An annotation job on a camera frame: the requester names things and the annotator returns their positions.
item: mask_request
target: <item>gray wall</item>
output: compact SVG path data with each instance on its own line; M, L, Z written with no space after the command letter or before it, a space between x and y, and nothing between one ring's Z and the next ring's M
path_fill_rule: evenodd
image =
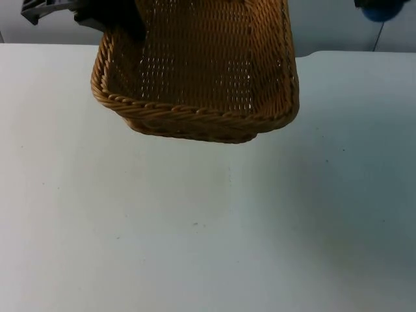
M416 52L416 0L385 24L377 51Z
M20 16L22 0L0 0L0 31L5 42L98 44L101 33L80 27L71 12L56 12L32 26ZM366 20L353 0L289 0L296 54L318 50L370 51L380 24ZM380 51L416 51L416 1L386 23Z

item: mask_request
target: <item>woven basket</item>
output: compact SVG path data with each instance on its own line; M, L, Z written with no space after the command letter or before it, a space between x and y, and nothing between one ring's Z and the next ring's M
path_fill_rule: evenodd
M95 97L133 130L241 143L294 119L287 0L138 2L146 41L108 29L92 73Z

